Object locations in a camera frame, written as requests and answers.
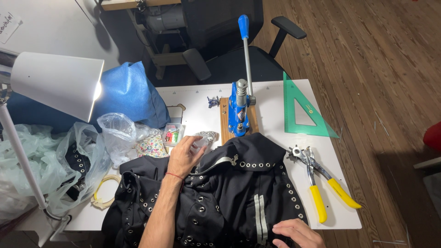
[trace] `red string bracelet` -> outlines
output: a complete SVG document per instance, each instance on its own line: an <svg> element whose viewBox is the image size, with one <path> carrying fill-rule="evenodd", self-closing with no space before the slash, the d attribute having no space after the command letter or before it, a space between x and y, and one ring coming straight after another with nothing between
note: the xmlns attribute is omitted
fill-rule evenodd
<svg viewBox="0 0 441 248"><path fill-rule="evenodd" d="M180 176L178 176L178 175L175 175L175 174L173 174L173 173L170 173L170 172L166 172L165 174L166 174L166 175L167 175L167 174L170 174L170 175L172 175L172 176L179 177L180 179L182 179L181 191L179 191L179 193L181 193L181 192L182 192L182 188L184 187L184 179L183 179L182 177L180 177Z"/></svg>

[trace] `white lamp shade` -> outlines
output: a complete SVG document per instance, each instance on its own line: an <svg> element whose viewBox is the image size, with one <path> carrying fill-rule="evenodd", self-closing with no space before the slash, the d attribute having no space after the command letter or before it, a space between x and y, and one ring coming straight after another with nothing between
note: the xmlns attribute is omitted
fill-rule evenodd
<svg viewBox="0 0 441 248"><path fill-rule="evenodd" d="M103 66L104 60L23 52L12 67L11 88L89 122Z"/></svg>

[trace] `blue handle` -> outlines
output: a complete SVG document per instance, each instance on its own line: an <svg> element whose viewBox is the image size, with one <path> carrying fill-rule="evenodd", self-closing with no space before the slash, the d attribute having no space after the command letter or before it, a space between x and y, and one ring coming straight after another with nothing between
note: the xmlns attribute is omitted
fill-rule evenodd
<svg viewBox="0 0 441 248"><path fill-rule="evenodd" d="M248 19L247 15L241 15L239 17L239 29L240 29L240 35L242 36L242 39L248 38L248 27L250 25L250 21Z"/></svg>

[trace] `black office chair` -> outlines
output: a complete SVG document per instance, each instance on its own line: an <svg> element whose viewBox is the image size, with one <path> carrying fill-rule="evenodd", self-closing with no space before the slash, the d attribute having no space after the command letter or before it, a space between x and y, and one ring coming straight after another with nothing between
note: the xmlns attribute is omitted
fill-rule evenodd
<svg viewBox="0 0 441 248"><path fill-rule="evenodd" d="M262 0L181 0L192 49L183 53L184 60L202 84L234 82L247 78L243 41L238 19L245 14L250 20L251 43L263 26ZM279 27L271 50L266 53L249 47L253 82L283 80L284 69L274 60L287 34L303 39L306 33L286 17L271 20Z"/></svg>

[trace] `desk lamp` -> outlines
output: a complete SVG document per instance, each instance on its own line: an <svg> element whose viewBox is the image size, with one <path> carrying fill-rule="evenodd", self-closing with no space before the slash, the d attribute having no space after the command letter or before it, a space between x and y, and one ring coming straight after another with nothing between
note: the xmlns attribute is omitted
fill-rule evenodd
<svg viewBox="0 0 441 248"><path fill-rule="evenodd" d="M29 160L6 108L6 101L11 92L15 91L89 122L93 104L101 93L103 66L104 60L29 52L16 56L0 51L0 86L6 84L7 87L3 97L3 88L0 88L0 123L40 209L54 220L65 221L68 217L56 216L47 210L48 204L31 172Z"/></svg>

